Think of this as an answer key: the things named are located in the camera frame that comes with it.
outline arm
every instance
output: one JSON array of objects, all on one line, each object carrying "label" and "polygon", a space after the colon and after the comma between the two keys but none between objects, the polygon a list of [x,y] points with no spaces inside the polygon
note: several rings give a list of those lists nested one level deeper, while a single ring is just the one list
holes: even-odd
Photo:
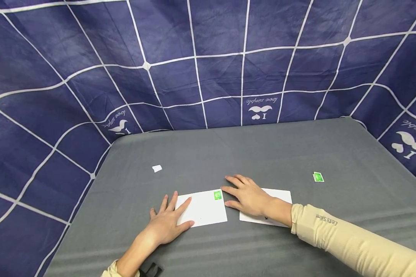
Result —
[{"label": "arm", "polygon": [[330,252],[365,277],[416,277],[416,251],[389,241],[311,205],[289,204],[265,193],[250,178],[227,176],[237,186],[222,187],[237,201],[225,205],[264,215],[292,228],[300,239]]},{"label": "arm", "polygon": [[172,242],[181,233],[194,225],[194,221],[187,221],[177,225],[179,217],[191,202],[188,198],[177,210],[178,193],[174,192],[168,205],[168,196],[165,195],[159,212],[149,211],[151,220],[146,228],[134,239],[125,254],[112,263],[102,274],[102,277],[139,277],[140,265],[159,245]]}]

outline left hand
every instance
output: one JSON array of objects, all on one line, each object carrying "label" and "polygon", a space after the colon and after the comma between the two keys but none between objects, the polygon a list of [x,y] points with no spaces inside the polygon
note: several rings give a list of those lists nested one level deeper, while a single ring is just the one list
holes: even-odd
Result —
[{"label": "left hand", "polygon": [[177,210],[174,210],[177,201],[178,192],[174,192],[169,205],[168,195],[165,195],[159,212],[156,214],[153,208],[149,211],[151,219],[142,233],[144,237],[149,239],[150,242],[152,242],[156,247],[161,244],[172,242],[181,233],[194,225],[194,221],[187,221],[181,225],[177,225],[180,216],[186,208],[188,208],[188,205],[191,202],[191,197],[188,198]]}]

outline gray mat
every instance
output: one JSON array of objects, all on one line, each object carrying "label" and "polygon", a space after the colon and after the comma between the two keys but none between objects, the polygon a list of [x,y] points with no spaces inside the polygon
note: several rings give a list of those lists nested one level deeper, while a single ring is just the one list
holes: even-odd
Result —
[{"label": "gray mat", "polygon": [[[154,173],[152,166],[162,171]],[[314,183],[313,171],[325,183]],[[99,277],[164,194],[217,189],[241,173],[294,203],[416,250],[416,178],[350,118],[131,135],[114,143],[45,276]],[[357,276],[288,228],[228,222],[190,229],[144,263],[177,276]]]}]

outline finger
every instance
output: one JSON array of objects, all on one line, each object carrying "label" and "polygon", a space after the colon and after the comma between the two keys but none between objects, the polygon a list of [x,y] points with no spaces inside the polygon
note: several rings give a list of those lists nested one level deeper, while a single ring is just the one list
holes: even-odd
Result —
[{"label": "finger", "polygon": [[155,216],[156,216],[156,211],[154,210],[154,208],[151,208],[149,210],[149,217],[152,219]]},{"label": "finger", "polygon": [[252,180],[252,178],[248,178],[248,177],[245,177],[245,178],[250,182],[250,184],[257,186],[256,182]]},{"label": "finger", "polygon": [[189,228],[191,228],[191,226],[194,225],[194,221],[187,221],[182,223],[181,225],[178,226],[178,233],[181,234],[184,231],[188,230]]},{"label": "finger", "polygon": [[242,176],[240,174],[236,174],[234,175],[235,178],[239,179],[242,183],[249,185],[250,182],[248,181],[248,178],[246,178],[245,176]]},{"label": "finger", "polygon": [[225,176],[225,179],[230,183],[234,184],[234,186],[238,187],[239,189],[244,186],[244,184],[235,177]]},{"label": "finger", "polygon": [[234,187],[222,186],[220,187],[220,189],[226,193],[229,193],[231,195],[238,197],[238,189],[235,189]]},{"label": "finger", "polygon": [[164,212],[165,211],[165,209],[166,209],[166,205],[168,204],[168,195],[167,194],[165,194],[165,197],[163,198],[163,200],[162,200],[162,204],[160,205],[160,210],[159,210],[159,213],[160,212]]},{"label": "finger", "polygon": [[166,210],[170,210],[171,212],[176,207],[176,203],[178,201],[178,192],[174,192],[173,198],[171,198],[171,201],[169,202],[168,208]]},{"label": "finger", "polygon": [[242,206],[242,204],[240,204],[240,203],[239,203],[239,202],[237,202],[237,201],[232,201],[232,200],[230,200],[230,201],[226,201],[226,202],[225,202],[225,206],[230,207],[230,208],[234,208],[234,209],[236,209],[236,210],[240,210],[241,212],[242,212],[242,210],[243,210],[243,206]]},{"label": "finger", "polygon": [[183,202],[183,204],[180,207],[178,207],[178,209],[176,210],[176,213],[179,217],[188,208],[188,206],[190,205],[191,199],[192,199],[191,197],[188,197],[188,199],[185,200],[185,202]]}]

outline black strap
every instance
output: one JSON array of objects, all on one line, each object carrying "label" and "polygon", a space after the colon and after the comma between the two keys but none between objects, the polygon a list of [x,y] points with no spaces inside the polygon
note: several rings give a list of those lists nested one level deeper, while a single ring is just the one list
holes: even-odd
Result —
[{"label": "black strap", "polygon": [[140,270],[140,277],[159,277],[162,272],[163,268],[159,267],[155,262],[153,262],[146,273]]}]

